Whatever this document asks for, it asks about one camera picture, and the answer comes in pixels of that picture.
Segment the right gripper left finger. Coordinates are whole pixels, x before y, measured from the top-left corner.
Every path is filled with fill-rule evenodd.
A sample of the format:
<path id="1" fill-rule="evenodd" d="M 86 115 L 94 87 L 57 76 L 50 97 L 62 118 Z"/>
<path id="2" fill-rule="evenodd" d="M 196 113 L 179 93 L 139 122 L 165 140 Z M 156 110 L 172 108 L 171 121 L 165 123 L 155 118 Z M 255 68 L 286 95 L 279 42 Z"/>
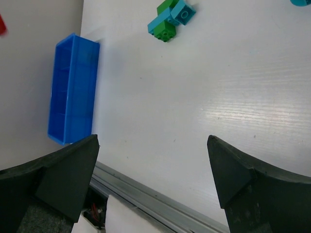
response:
<path id="1" fill-rule="evenodd" d="M 2 233 L 70 233 L 78 222 L 99 153 L 92 134 L 58 151 L 1 170 Z"/>

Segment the red square lego brick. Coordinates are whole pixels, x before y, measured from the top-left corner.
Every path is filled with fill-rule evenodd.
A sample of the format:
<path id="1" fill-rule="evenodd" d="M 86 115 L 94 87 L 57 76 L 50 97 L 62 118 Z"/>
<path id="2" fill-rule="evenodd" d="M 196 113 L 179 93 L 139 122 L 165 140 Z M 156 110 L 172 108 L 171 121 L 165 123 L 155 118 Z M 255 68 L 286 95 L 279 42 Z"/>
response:
<path id="1" fill-rule="evenodd" d="M 0 36 L 4 36 L 7 33 L 7 27 L 3 21 L 2 16 L 0 15 Z"/>

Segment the long teal lego brick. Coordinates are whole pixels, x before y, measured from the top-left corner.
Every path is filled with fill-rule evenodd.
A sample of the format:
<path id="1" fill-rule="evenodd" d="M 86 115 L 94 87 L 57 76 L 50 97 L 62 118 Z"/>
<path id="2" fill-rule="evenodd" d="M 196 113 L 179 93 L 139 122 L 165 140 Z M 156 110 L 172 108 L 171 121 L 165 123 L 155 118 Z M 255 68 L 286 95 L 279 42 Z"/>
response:
<path id="1" fill-rule="evenodd" d="M 166 8 L 162 13 L 160 13 L 154 20 L 152 20 L 148 25 L 148 33 L 154 35 L 154 29 L 161 22 L 165 21 L 175 26 L 175 22 L 171 15 L 172 8 Z"/>

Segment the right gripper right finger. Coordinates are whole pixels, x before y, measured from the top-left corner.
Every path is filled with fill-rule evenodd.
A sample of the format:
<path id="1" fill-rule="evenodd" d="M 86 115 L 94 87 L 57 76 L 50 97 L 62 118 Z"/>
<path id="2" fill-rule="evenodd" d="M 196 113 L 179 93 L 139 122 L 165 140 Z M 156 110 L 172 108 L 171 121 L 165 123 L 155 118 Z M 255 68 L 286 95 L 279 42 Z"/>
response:
<path id="1" fill-rule="evenodd" d="M 210 135 L 207 150 L 232 233 L 309 233 L 311 179 L 248 155 Z"/>

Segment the green sloped lego brick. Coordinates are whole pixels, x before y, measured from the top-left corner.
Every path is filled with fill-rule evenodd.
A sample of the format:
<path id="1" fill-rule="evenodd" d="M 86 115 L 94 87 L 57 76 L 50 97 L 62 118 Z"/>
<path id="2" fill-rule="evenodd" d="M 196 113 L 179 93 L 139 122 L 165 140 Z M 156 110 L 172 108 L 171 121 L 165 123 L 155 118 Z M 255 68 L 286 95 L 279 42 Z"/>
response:
<path id="1" fill-rule="evenodd" d="M 160 15 L 164 10 L 167 8 L 174 8 L 179 0 L 164 0 L 158 7 L 157 7 L 157 14 Z"/>

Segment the teal rounded lego brick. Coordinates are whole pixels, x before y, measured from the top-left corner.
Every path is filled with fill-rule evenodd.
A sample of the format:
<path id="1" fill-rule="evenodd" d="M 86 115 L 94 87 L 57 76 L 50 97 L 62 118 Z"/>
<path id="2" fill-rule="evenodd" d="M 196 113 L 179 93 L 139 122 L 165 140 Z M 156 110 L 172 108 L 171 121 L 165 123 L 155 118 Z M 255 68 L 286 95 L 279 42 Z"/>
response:
<path id="1" fill-rule="evenodd" d="M 290 0 L 290 2 L 298 7 L 304 7 L 311 5 L 311 0 Z"/>

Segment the small teal lego brick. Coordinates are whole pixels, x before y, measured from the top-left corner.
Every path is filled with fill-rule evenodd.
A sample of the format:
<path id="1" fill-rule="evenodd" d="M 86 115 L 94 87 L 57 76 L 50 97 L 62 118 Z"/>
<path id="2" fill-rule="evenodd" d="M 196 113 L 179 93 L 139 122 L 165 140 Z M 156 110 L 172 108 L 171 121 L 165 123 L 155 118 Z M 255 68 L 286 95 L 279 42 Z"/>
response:
<path id="1" fill-rule="evenodd" d="M 171 11 L 172 18 L 182 25 L 187 25 L 195 14 L 196 10 L 185 0 L 179 0 Z"/>

